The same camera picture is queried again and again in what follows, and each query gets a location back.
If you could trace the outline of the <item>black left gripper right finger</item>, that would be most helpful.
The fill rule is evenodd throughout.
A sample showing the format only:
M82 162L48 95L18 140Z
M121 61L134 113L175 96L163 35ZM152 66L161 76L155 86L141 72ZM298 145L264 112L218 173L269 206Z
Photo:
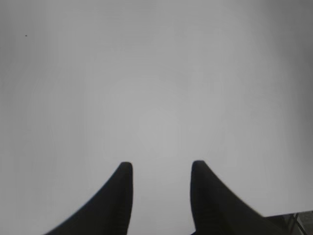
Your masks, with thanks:
M205 161L191 168L190 204L196 235L288 235L280 216L261 216L235 195Z

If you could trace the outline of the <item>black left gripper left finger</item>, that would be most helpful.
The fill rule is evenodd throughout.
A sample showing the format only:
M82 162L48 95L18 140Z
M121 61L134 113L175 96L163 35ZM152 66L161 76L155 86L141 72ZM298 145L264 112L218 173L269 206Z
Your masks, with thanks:
M133 166L122 162L99 191L48 235L126 235L133 207Z

